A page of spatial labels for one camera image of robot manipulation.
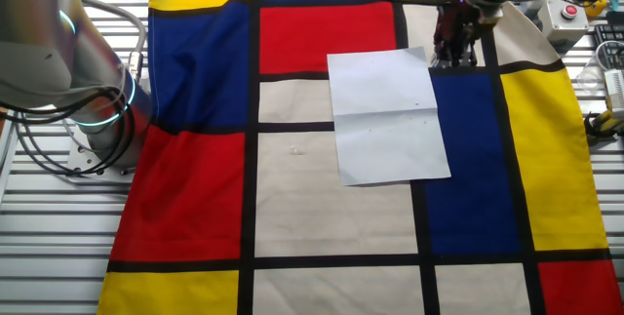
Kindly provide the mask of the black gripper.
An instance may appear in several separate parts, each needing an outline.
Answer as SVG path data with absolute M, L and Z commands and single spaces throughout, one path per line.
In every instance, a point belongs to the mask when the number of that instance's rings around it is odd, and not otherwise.
M 433 67 L 452 67 L 453 56 L 449 43 L 442 37 L 454 37 L 463 27 L 478 20 L 480 10 L 467 3 L 451 3 L 438 7 L 438 18 L 434 33 Z M 460 37 L 457 42 L 457 64 L 475 67 L 478 65 L 476 39 Z

